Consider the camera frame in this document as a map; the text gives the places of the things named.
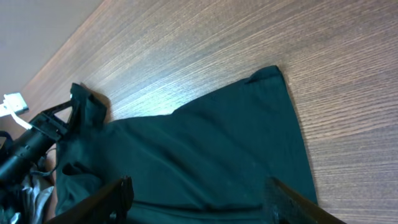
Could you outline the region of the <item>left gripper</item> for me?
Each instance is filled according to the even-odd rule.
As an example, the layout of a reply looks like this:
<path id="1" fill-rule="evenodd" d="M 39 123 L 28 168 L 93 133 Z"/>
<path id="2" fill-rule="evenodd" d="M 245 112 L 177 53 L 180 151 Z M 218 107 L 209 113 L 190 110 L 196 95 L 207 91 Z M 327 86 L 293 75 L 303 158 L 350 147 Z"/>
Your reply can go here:
<path id="1" fill-rule="evenodd" d="M 29 121 L 29 124 L 49 139 L 57 142 L 61 140 L 61 138 L 63 138 L 72 127 L 74 127 L 78 118 L 79 110 L 80 102 L 71 93 L 69 101 L 42 111 L 32 118 Z M 58 117 L 58 114 L 66 112 L 68 112 L 67 121 Z"/>

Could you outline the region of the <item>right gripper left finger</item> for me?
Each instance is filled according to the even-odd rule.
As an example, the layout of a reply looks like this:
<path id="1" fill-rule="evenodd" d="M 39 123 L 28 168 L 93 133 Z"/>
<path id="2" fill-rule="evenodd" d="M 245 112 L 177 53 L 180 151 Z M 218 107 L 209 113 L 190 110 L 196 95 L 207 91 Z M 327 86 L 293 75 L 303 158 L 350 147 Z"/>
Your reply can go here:
<path id="1" fill-rule="evenodd" d="M 125 176 L 102 187 L 47 224 L 124 223 L 133 200 L 132 179 Z"/>

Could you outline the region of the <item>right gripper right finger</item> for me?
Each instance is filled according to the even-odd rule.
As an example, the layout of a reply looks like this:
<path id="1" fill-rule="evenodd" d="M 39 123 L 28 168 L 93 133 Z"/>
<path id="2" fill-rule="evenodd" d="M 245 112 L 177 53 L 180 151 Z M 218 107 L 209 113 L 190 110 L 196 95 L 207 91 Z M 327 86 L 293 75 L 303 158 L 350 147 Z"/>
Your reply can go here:
<path id="1" fill-rule="evenodd" d="M 263 210 L 272 224 L 346 224 L 275 177 L 266 181 Z"/>

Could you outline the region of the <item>black t-shirt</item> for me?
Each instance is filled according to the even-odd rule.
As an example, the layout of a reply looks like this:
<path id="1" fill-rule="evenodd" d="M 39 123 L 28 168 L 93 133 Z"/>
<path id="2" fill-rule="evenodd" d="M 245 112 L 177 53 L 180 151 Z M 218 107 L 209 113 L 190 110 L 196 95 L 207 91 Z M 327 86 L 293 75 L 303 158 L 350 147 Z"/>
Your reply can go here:
<path id="1" fill-rule="evenodd" d="M 268 177 L 317 201 L 276 66 L 164 116 L 105 123 L 102 102 L 80 101 L 79 125 L 57 145 L 57 215 L 123 176 L 134 190 L 128 223 L 262 223 Z"/>

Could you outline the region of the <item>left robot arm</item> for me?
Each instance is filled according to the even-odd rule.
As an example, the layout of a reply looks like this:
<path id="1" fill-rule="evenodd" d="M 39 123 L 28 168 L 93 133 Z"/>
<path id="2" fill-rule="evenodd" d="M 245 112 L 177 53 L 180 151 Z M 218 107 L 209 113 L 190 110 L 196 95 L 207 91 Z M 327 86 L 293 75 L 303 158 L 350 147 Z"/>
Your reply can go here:
<path id="1" fill-rule="evenodd" d="M 16 184 L 57 141 L 67 135 L 72 128 L 80 103 L 74 96 L 60 105 L 43 110 L 31 121 L 18 117 L 29 107 L 20 93 L 4 95 L 1 116 L 12 116 L 13 120 L 25 129 L 16 139 L 1 161 L 1 185 Z"/>

